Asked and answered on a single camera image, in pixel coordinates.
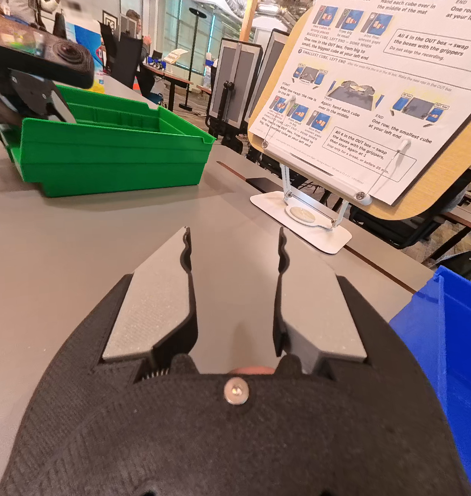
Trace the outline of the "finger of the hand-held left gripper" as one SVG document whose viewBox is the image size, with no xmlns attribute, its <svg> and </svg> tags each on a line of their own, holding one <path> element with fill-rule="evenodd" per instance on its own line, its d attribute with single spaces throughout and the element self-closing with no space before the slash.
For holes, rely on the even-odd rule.
<svg viewBox="0 0 471 496">
<path fill-rule="evenodd" d="M 56 91 L 51 91 L 50 96 L 47 99 L 46 115 L 47 120 L 49 121 L 77 123 L 65 100 Z"/>
</svg>

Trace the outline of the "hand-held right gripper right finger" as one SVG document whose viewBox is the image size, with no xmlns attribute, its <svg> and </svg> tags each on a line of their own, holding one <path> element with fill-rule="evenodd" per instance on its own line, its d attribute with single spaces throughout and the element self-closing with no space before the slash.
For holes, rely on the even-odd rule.
<svg viewBox="0 0 471 496">
<path fill-rule="evenodd" d="M 273 343 L 277 357 L 297 356 L 305 374 L 325 359 L 363 363 L 367 352 L 335 271 L 285 227 L 278 239 Z"/>
</svg>

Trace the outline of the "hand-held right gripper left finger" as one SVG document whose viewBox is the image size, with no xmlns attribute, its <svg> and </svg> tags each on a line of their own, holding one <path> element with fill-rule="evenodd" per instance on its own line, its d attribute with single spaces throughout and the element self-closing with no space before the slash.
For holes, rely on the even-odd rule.
<svg viewBox="0 0 471 496">
<path fill-rule="evenodd" d="M 171 363 L 198 337 L 191 235 L 182 227 L 134 271 L 102 359 Z"/>
</svg>

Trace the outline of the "green plastic bin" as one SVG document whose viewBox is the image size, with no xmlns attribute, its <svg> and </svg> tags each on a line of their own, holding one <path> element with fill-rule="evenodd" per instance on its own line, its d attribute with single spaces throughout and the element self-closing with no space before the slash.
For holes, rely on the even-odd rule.
<svg viewBox="0 0 471 496">
<path fill-rule="evenodd" d="M 25 119 L 0 141 L 25 183 L 47 197 L 200 182 L 215 138 L 168 109 L 57 85 L 76 123 Z"/>
</svg>

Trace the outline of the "blue plastic bin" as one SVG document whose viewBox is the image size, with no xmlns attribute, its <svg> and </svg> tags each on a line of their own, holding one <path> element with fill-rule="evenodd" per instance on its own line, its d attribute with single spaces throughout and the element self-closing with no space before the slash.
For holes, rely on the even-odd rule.
<svg viewBox="0 0 471 496">
<path fill-rule="evenodd" d="M 471 281 L 438 268 L 390 326 L 431 382 L 471 482 Z"/>
</svg>

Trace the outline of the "wooden-top standing desk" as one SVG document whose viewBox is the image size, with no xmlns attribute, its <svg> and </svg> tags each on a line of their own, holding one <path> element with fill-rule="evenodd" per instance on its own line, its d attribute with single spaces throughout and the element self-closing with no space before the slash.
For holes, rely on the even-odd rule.
<svg viewBox="0 0 471 496">
<path fill-rule="evenodd" d="M 190 87 L 192 86 L 192 82 L 188 79 L 182 78 L 180 76 L 176 76 L 175 74 L 172 74 L 171 72 L 167 72 L 162 69 L 158 69 L 153 67 L 152 65 L 147 65 L 143 64 L 145 69 L 149 70 L 152 72 L 155 76 L 159 76 L 161 79 L 164 79 L 170 84 L 170 90 L 169 90 L 169 96 L 168 96 L 168 110 L 171 112 L 174 112 L 174 102 L 175 102 L 175 95 L 176 95 L 176 88 L 181 88 L 185 90 L 185 103 L 182 105 L 179 104 L 179 107 L 182 107 L 185 109 L 186 106 L 188 106 L 188 97 L 189 97 L 189 90 Z"/>
</svg>

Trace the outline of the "wipes canister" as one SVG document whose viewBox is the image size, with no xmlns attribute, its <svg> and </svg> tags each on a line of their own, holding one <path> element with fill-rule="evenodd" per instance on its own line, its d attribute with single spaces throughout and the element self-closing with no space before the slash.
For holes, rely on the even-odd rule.
<svg viewBox="0 0 471 496">
<path fill-rule="evenodd" d="M 65 21 L 68 39 L 87 48 L 94 64 L 94 83 L 89 89 L 97 94 L 105 94 L 101 25 L 93 19 Z"/>
</svg>

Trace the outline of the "black office chair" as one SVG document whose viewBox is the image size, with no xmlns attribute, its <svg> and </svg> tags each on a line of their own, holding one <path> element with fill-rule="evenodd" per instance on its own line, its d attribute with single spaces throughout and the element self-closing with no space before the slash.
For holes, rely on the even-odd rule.
<svg viewBox="0 0 471 496">
<path fill-rule="evenodd" d="M 384 220 L 358 207 L 350 208 L 349 220 L 365 231 L 398 250 L 410 247 L 430 235 L 442 225 L 443 214 L 450 212 L 463 200 L 471 183 L 471 169 L 466 170 L 455 183 L 426 211 L 403 220 Z"/>
</svg>

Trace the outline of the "black floor lamp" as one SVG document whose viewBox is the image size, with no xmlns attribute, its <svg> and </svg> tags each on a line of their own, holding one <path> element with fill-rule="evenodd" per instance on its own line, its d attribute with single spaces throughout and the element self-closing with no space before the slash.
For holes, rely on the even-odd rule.
<svg viewBox="0 0 471 496">
<path fill-rule="evenodd" d="M 192 47 L 191 47 L 191 58 L 190 58 L 189 74 L 188 74 L 189 83 L 187 83 L 184 103 L 180 103 L 179 108 L 191 113 L 192 107 L 188 104 L 188 100 L 189 100 L 190 86 L 192 85 L 191 76 L 193 73 L 193 63 L 194 63 L 197 31 L 198 31 L 199 20 L 200 19 L 206 19 L 207 15 L 195 7 L 189 7 L 189 12 L 195 16 L 195 25 L 194 25 L 193 41 L 192 41 Z"/>
</svg>

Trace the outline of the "printed instruction sheet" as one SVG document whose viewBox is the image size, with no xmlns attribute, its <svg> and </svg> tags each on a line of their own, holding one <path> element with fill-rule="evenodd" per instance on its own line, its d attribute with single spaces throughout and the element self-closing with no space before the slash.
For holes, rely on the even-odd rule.
<svg viewBox="0 0 471 496">
<path fill-rule="evenodd" d="M 471 1 L 316 1 L 248 128 L 395 204 L 471 116 Z"/>
</svg>

